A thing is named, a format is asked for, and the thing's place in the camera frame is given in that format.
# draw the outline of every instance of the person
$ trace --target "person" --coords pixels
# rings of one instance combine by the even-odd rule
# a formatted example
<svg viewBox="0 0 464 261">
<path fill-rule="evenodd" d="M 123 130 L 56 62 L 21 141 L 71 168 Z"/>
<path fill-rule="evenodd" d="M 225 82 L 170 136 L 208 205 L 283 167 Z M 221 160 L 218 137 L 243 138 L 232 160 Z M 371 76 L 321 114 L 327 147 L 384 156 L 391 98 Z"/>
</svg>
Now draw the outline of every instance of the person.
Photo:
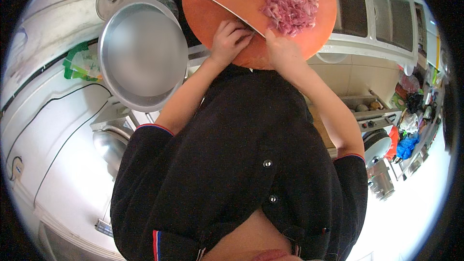
<svg viewBox="0 0 464 261">
<path fill-rule="evenodd" d="M 128 260 L 345 260 L 367 206 L 350 110 L 297 44 L 267 30 L 270 70 L 231 62 L 253 34 L 223 21 L 211 55 L 131 136 L 111 200 Z M 337 149 L 332 160 L 303 97 Z"/>
</svg>

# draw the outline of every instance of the aluminum pot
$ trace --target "aluminum pot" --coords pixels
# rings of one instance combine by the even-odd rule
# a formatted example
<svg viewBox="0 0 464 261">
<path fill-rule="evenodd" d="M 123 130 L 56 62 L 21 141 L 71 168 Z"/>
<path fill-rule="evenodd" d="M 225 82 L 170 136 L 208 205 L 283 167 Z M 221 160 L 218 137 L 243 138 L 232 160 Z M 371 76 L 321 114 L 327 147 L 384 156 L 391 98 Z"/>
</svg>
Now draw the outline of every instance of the aluminum pot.
<svg viewBox="0 0 464 261">
<path fill-rule="evenodd" d="M 159 111 L 182 85 L 188 47 L 172 12 L 156 0 L 129 0 L 105 23 L 98 55 L 108 89 L 125 106 Z"/>
</svg>

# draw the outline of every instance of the black cardigan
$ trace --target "black cardigan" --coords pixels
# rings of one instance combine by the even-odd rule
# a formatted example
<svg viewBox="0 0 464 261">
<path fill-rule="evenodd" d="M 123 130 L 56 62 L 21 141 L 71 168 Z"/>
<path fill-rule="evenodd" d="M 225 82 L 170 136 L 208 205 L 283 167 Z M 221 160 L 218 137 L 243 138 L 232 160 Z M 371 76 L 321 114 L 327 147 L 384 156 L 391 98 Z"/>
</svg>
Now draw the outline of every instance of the black cardigan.
<svg viewBox="0 0 464 261">
<path fill-rule="evenodd" d="M 229 66 L 179 134 L 134 132 L 110 214 L 128 260 L 198 260 L 259 207 L 294 254 L 345 260 L 366 206 L 364 160 L 330 159 L 301 94 L 276 72 Z"/>
</svg>

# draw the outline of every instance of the tiled wall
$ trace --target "tiled wall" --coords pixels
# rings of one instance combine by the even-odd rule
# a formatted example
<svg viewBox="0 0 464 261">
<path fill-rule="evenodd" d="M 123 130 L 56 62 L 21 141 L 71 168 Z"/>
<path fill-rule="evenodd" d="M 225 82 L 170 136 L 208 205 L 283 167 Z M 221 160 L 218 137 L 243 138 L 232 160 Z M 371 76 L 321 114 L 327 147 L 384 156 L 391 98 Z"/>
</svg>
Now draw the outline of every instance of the tiled wall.
<svg viewBox="0 0 464 261">
<path fill-rule="evenodd" d="M 338 96 L 369 95 L 372 89 L 389 102 L 398 82 L 396 62 L 386 59 L 347 55 L 337 64 L 328 64 L 314 55 L 307 63 Z"/>
</svg>

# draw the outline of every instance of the blue plastic bag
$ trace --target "blue plastic bag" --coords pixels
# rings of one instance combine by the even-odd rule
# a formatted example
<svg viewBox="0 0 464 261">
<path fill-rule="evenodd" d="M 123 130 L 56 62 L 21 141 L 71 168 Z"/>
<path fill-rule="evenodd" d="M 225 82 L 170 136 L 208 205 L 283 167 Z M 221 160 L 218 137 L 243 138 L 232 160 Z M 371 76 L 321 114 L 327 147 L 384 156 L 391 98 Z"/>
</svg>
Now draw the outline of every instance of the blue plastic bag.
<svg viewBox="0 0 464 261">
<path fill-rule="evenodd" d="M 407 160 L 411 157 L 416 144 L 419 143 L 419 134 L 415 133 L 400 141 L 396 147 L 396 156 Z"/>
</svg>

